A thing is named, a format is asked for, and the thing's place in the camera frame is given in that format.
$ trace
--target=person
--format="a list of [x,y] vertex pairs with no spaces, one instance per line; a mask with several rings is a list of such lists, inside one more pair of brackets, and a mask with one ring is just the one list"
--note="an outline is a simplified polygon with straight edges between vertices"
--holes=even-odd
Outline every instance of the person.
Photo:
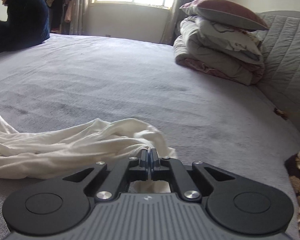
[[50,38],[49,9],[44,0],[2,0],[8,19],[0,21],[0,53],[26,49]]

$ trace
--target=pillow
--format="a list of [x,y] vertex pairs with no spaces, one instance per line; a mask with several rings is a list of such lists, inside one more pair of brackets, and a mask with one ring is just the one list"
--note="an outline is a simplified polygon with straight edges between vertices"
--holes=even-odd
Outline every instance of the pillow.
[[246,30],[268,30],[266,22],[253,11],[229,0],[194,0],[180,7],[187,15],[198,15],[210,21]]

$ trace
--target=white towel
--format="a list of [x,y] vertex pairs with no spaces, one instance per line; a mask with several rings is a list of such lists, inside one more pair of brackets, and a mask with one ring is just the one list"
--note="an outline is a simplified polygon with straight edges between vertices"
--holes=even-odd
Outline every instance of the white towel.
[[137,119],[112,123],[95,119],[59,131],[18,133],[0,116],[0,178],[4,179],[49,179],[98,161],[113,163],[137,156],[143,148],[176,158],[162,133]]

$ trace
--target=gray bedsheet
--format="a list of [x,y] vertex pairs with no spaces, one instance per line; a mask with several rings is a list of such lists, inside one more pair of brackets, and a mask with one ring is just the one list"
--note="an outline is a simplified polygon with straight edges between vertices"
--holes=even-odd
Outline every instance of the gray bedsheet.
[[[202,160],[277,187],[296,206],[283,162],[300,150],[300,134],[258,89],[176,65],[171,46],[52,35],[2,53],[0,114],[27,132],[135,117],[159,128],[183,163]],[[0,239],[5,197],[35,181],[0,179]]]

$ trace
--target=window frame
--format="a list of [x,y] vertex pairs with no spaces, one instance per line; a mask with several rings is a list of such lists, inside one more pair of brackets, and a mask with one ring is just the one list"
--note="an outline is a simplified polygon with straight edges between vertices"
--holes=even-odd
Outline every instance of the window frame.
[[127,1],[98,1],[98,0],[90,0],[90,4],[102,4],[102,3],[116,3],[116,4],[133,4],[133,5],[141,5],[141,6],[149,6],[154,8],[162,8],[162,9],[170,9],[170,7],[164,6],[166,0],[162,0],[162,5],[153,5],[153,4],[146,4],[146,3],[137,3],[134,0],[131,2]]

